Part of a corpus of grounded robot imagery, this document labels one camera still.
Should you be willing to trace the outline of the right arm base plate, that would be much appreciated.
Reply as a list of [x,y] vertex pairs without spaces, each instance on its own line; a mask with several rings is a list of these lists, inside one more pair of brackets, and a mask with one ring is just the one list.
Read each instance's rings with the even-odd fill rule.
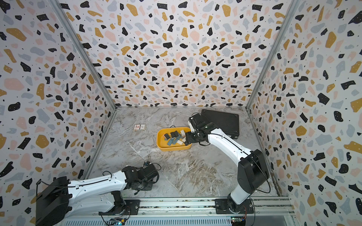
[[232,199],[215,199],[217,214],[254,214],[254,206],[251,199],[246,199],[241,204],[235,204]]

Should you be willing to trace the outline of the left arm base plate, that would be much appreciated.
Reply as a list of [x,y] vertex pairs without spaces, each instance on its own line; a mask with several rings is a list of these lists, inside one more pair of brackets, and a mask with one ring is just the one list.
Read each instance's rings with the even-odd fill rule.
[[140,200],[114,201],[109,211],[99,212],[100,216],[131,216],[137,215],[140,207]]

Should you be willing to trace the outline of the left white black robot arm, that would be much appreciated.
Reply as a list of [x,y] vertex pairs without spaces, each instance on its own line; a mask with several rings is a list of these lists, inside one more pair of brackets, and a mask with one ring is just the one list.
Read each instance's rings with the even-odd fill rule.
[[101,177],[69,180],[55,179],[36,197],[37,226],[53,226],[63,219],[77,215],[112,217],[114,224],[125,224],[137,215],[139,200],[126,201],[122,191],[150,191],[159,180],[161,166],[146,161],[141,167],[126,166],[120,171],[105,171]]

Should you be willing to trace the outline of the yellow plastic storage box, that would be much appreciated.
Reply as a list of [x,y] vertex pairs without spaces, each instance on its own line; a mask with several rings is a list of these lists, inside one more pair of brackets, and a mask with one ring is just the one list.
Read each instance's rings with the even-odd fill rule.
[[[185,132],[190,132],[190,128],[189,127],[176,127],[176,128],[165,128],[165,129],[161,129],[158,134],[157,134],[157,139],[156,139],[156,144],[157,144],[157,147],[161,150],[161,151],[181,151],[181,150],[187,150],[187,149],[190,149],[191,148],[191,144],[189,145],[186,145],[185,144],[185,141],[186,141],[186,138],[185,137],[182,137],[182,135],[180,134],[180,131],[181,130],[184,130]],[[167,145],[167,142],[169,140],[165,140],[164,138],[164,134],[168,134],[170,137],[170,133],[171,132],[174,132],[174,131],[178,131],[178,133],[180,134],[179,137],[176,137],[178,138],[180,141],[183,142],[182,145],[179,145],[177,143],[174,143],[171,145],[171,146],[168,146]]]

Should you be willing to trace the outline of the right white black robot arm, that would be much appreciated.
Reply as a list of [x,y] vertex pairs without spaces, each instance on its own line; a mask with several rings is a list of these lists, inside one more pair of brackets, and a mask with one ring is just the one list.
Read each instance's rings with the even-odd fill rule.
[[246,210],[246,200],[269,179],[269,171],[263,153],[237,143],[201,113],[189,118],[191,129],[186,133],[186,145],[207,142],[225,153],[238,167],[237,186],[227,196],[226,206],[219,210],[240,213]]

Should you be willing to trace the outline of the white eraser bottom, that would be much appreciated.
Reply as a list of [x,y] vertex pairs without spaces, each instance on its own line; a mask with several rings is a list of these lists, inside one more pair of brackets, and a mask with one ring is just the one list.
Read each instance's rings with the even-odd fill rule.
[[180,131],[180,134],[182,135],[182,137],[186,137],[186,133],[185,133],[184,130],[181,130],[181,131]]

